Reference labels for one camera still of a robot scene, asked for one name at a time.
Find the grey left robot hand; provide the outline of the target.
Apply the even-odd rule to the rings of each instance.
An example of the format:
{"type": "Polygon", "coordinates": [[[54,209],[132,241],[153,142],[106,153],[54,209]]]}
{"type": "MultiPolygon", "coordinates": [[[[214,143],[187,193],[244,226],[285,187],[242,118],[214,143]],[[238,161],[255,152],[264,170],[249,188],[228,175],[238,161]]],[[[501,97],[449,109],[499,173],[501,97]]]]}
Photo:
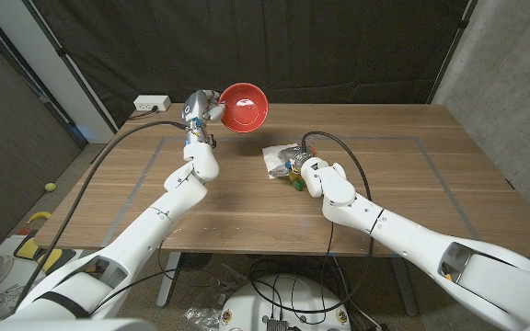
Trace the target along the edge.
{"type": "Polygon", "coordinates": [[[213,90],[197,90],[185,101],[181,112],[186,126],[186,144],[208,143],[214,148],[214,137],[207,132],[208,121],[219,121],[225,114],[225,105],[219,102],[220,94],[213,90]]]}

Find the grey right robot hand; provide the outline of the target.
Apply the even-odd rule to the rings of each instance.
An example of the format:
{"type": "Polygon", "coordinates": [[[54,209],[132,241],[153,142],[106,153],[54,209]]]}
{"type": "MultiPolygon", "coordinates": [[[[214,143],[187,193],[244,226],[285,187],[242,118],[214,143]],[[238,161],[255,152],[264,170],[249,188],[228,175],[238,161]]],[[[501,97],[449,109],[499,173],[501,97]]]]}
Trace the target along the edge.
{"type": "Polygon", "coordinates": [[[291,172],[300,174],[303,163],[314,154],[315,151],[310,146],[305,149],[294,146],[281,150],[277,156],[282,160],[282,164],[275,168],[275,174],[278,177],[288,176],[291,172]]]}

